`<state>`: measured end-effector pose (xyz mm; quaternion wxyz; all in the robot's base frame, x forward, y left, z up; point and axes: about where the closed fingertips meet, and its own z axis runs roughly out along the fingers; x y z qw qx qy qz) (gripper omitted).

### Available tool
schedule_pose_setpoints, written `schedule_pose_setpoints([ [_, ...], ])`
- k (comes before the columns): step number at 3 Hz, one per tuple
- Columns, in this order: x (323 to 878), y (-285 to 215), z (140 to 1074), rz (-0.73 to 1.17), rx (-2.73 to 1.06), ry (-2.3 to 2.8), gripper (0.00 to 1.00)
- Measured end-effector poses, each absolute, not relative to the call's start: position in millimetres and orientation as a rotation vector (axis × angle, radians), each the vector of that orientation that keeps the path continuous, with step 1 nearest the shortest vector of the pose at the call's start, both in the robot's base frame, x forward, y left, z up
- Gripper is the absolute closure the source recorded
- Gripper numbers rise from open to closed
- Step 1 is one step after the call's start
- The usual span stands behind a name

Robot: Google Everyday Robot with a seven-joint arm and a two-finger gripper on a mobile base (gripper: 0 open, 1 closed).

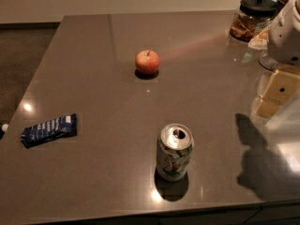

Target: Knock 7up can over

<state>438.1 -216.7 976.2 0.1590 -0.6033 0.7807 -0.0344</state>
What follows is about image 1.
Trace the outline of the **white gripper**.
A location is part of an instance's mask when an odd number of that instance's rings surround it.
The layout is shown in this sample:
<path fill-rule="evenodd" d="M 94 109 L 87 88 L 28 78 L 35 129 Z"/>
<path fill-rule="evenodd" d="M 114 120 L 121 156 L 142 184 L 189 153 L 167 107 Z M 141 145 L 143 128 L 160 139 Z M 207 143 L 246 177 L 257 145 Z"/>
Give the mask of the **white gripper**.
<path fill-rule="evenodd" d="M 268 54 L 279 63 L 300 65 L 300 0 L 289 0 L 272 21 Z M 253 105 L 256 115 L 271 118 L 300 90 L 300 68 L 280 67 L 261 78 Z"/>

